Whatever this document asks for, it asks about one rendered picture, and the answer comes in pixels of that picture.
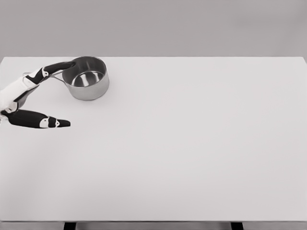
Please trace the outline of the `stainless steel pot with handle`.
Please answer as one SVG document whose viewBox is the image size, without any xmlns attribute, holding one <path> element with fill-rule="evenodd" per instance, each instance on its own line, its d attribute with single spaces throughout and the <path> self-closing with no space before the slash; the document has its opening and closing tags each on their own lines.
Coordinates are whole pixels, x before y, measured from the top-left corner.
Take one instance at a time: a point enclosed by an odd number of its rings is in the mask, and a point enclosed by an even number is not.
<svg viewBox="0 0 307 230">
<path fill-rule="evenodd" d="M 93 56 L 47 65 L 43 70 L 49 74 L 49 78 L 61 81 L 74 98 L 82 101 L 103 96 L 110 84 L 106 64 Z"/>
</svg>

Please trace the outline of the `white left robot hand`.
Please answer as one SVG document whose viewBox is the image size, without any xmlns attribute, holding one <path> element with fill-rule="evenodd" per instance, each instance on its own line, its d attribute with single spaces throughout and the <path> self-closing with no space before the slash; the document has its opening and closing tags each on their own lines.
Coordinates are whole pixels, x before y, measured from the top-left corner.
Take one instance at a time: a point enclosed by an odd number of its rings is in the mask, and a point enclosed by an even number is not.
<svg viewBox="0 0 307 230">
<path fill-rule="evenodd" d="M 41 67 L 35 71 L 22 75 L 14 82 L 0 90 L 0 123 L 3 119 L 14 126 L 47 129 L 70 127 L 68 120 L 58 119 L 43 113 L 23 110 L 27 97 L 39 85 L 60 70 L 66 70 L 75 65 L 74 61 L 59 62 Z"/>
</svg>

